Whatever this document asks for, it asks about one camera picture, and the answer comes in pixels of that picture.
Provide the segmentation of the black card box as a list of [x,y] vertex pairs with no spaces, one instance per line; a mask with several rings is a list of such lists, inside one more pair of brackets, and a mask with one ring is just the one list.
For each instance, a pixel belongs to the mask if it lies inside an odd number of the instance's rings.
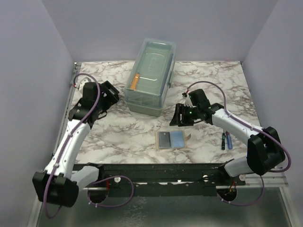
[[110,108],[119,101],[119,91],[109,81],[103,82],[100,88],[100,103],[104,108]]

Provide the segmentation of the black VIP credit card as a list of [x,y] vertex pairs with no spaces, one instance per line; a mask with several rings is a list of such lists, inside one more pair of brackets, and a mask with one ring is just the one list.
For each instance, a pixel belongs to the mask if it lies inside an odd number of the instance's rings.
[[158,133],[158,137],[159,137],[159,148],[170,148],[171,147],[170,132],[160,131]]

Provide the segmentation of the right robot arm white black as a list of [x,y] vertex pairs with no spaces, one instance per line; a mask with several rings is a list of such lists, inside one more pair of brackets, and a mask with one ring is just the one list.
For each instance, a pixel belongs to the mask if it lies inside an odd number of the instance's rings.
[[202,89],[190,92],[184,104],[176,104],[170,126],[193,126],[199,122],[222,128],[247,147],[246,156],[223,164],[218,173],[218,181],[223,185],[229,185],[239,175],[264,175],[285,160],[274,128],[264,129],[227,114],[223,105],[211,104]]

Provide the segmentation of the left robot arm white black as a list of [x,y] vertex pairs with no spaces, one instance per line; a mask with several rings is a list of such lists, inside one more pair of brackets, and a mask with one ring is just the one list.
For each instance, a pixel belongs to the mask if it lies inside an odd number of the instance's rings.
[[42,172],[33,176],[38,199],[44,204],[72,207],[83,188],[90,183],[95,187],[104,183],[105,175],[92,164],[72,172],[80,147],[102,112],[104,97],[105,86],[88,82],[82,98],[69,111],[67,128],[55,155]]

